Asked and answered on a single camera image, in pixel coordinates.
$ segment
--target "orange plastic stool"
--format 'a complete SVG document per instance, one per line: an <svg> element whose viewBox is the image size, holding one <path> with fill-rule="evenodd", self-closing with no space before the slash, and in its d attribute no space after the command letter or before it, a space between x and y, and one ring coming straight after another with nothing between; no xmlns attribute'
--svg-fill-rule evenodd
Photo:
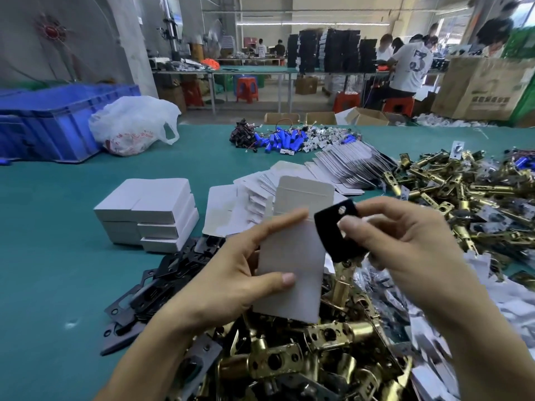
<svg viewBox="0 0 535 401"><path fill-rule="evenodd" d="M387 98L383 106L383 112L391 112L395 114L404 114L409 118L412 116L412 109L414 108L414 97L404 98Z"/></svg>
<svg viewBox="0 0 535 401"><path fill-rule="evenodd" d="M201 88L197 81L182 82L182 91L184 92L184 100L186 105L193 105L196 107L204 107L204 101L202 100Z"/></svg>
<svg viewBox="0 0 535 401"><path fill-rule="evenodd" d="M343 91L336 93L334 100L333 111L335 114L345 111L353 107L360 107L361 95L359 93L346 94Z"/></svg>
<svg viewBox="0 0 535 401"><path fill-rule="evenodd" d="M247 104L252 104L252 99L258 101L258 85L254 77L240 77L237 79L236 102L241 98L247 100Z"/></svg>

